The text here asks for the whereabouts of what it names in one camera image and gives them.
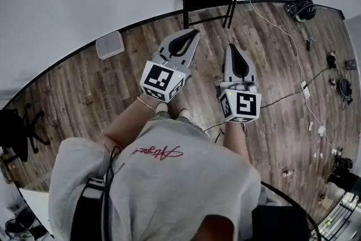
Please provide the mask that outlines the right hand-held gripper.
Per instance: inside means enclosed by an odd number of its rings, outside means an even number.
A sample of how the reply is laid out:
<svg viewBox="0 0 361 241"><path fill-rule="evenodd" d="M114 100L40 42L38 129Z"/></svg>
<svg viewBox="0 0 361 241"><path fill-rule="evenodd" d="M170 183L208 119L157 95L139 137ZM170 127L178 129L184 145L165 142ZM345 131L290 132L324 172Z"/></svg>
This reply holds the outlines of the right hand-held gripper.
<svg viewBox="0 0 361 241"><path fill-rule="evenodd" d="M226 122L250 123L259 118L261 94L256 67L233 43L226 47L218 101Z"/></svg>

